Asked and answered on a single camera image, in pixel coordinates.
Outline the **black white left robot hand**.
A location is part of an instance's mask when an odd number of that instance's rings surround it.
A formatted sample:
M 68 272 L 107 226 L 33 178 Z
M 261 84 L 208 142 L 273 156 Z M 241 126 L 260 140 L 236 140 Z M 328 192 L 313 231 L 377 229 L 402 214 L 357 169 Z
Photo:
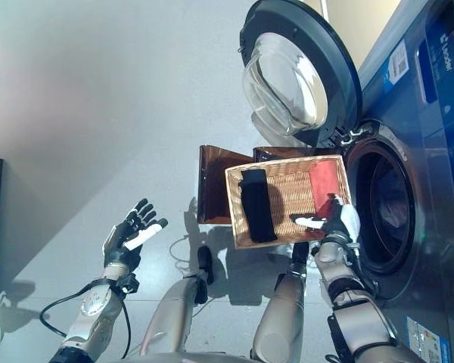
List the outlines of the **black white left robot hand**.
M 142 246 L 168 225 L 165 218 L 156 219 L 156 215 L 153 204 L 143 198 L 112 227 L 102 247 L 105 268 L 120 264 L 133 272 L 139 266 Z

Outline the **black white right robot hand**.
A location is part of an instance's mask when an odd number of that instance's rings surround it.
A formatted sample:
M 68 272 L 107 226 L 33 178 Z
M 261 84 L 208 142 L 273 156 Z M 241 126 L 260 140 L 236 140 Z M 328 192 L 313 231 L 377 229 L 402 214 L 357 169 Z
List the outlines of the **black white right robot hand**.
M 325 235 L 339 232 L 347 236 L 349 241 L 357 242 L 361 222 L 352 204 L 345 203 L 338 194 L 328 194 L 321 212 L 321 215 L 291 214 L 290 220 L 310 231 L 323 231 Z

